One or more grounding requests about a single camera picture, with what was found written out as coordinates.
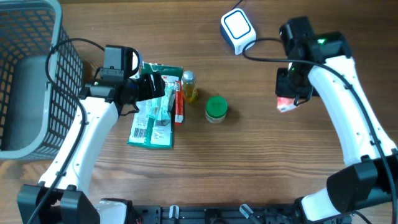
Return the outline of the red white toothpaste box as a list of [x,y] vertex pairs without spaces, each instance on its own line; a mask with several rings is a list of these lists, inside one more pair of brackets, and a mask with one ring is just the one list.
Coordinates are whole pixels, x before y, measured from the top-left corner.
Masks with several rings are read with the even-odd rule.
[[184,102],[181,81],[175,82],[175,125],[180,126],[184,119]]

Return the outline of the red white Kleenex tissue pack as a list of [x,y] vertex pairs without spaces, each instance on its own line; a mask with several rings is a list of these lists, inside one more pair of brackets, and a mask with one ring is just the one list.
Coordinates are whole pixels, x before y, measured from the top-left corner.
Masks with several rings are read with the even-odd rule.
[[277,97],[277,109],[281,113],[292,111],[298,107],[298,102],[294,98]]

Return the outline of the green white sponge package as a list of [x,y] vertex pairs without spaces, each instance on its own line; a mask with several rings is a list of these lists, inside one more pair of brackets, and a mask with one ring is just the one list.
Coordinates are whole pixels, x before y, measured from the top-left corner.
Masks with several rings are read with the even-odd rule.
[[166,86],[173,86],[174,93],[170,104],[171,120],[157,121],[148,117],[151,100],[136,103],[139,112],[133,117],[129,145],[146,147],[149,149],[170,149],[173,144],[173,128],[175,117],[175,82],[180,81],[183,75],[182,67],[162,65],[156,63],[143,63],[141,73],[159,72]]

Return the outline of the teal toothbrush package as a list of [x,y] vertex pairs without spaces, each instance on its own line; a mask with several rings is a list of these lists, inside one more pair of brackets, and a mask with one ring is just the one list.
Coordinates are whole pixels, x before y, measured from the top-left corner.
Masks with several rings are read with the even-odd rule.
[[151,99],[151,108],[148,112],[148,117],[157,121],[169,121],[171,120],[170,104],[172,95],[174,93],[174,87],[165,87],[165,95],[160,98]]

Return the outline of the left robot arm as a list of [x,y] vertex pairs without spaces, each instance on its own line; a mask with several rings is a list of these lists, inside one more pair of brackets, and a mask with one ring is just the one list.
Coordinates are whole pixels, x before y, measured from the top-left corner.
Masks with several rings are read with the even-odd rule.
[[139,73],[139,52],[131,47],[103,48],[101,75],[87,83],[74,99],[78,109],[72,126],[49,169],[37,185],[23,185],[17,204],[23,223],[138,223],[132,202],[88,199],[93,169],[104,139],[121,117],[124,105],[165,95],[159,73]]

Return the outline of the clear Vim dish soap bottle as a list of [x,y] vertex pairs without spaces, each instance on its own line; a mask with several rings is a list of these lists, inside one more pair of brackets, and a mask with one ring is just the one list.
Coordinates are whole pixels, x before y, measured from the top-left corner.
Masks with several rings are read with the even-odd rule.
[[198,90],[196,87],[196,76],[192,71],[186,70],[182,76],[182,88],[184,100],[187,103],[193,103],[198,98]]

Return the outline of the green lid white jar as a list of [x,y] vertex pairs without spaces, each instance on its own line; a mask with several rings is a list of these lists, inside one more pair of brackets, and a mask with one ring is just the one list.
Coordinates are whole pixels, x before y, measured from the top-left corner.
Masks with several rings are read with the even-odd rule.
[[206,119],[211,123],[222,122],[228,111],[228,103],[222,96],[212,96],[205,106]]

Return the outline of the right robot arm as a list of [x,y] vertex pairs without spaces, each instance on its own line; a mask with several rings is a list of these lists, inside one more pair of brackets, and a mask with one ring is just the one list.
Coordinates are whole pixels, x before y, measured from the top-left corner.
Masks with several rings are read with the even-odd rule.
[[397,200],[397,146],[377,120],[339,32],[316,34],[307,17],[279,29],[289,60],[277,71],[275,92],[294,108],[317,96],[338,134],[345,168],[324,189],[299,201],[305,222],[320,222]]

